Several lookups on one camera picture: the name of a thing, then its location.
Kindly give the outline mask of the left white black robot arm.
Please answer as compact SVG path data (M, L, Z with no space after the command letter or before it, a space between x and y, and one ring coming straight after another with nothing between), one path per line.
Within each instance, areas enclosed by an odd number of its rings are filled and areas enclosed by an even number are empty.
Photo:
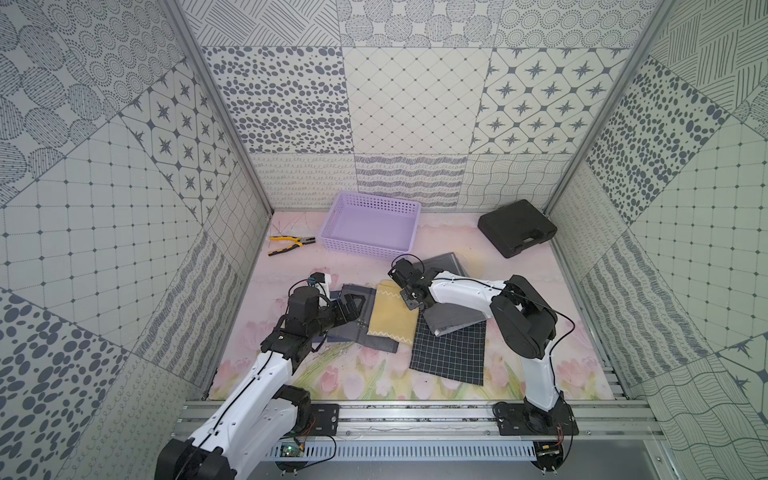
M313 340L356 321L365 303L357 294L331 299L320 284L295 288L249 373L188 439L165 445L154 477L246 479L280 439L307 435L310 394L289 380L313 351Z

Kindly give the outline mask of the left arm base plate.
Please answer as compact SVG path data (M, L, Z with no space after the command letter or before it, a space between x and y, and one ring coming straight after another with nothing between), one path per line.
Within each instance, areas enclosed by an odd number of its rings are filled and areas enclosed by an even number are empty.
M312 403L306 415L300 436L335 436L338 430L340 405L336 403Z

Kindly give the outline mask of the purple plastic basket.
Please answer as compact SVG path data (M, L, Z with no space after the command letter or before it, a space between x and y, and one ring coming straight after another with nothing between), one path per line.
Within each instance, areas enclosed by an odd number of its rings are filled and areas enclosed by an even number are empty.
M317 239L328 250L392 260L415 243L420 202L340 192Z

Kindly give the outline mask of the black white grid pillowcase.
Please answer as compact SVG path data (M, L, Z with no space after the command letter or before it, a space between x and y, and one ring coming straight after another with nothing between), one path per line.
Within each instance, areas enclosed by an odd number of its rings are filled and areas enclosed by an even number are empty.
M482 386L485 344L484 321L436 336L419 313L410 368L447 380Z

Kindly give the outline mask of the yellow zigzag pillowcase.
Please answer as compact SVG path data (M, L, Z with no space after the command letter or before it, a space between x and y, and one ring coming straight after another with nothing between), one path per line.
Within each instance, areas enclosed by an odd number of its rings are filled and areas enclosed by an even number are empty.
M419 311L409 310L400 292L401 288L391 280L377 285L368 334L412 347Z

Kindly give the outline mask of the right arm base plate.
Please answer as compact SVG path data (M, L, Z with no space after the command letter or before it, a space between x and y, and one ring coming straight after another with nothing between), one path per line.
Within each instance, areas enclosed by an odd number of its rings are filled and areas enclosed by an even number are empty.
M497 402L491 408L501 436L558 436L579 434L571 406L562 398L544 411L528 400L522 403Z

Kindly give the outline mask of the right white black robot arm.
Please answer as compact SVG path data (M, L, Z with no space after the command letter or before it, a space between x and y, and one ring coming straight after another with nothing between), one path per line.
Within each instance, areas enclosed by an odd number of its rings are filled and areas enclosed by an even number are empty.
M401 288L408 308L420 309L436 336L496 321L506 345L522 358L523 412L530 422L549 426L556 413L568 411L551 357L560 314L527 279L514 275L503 281L478 280L419 268L406 259L395 261L388 275Z

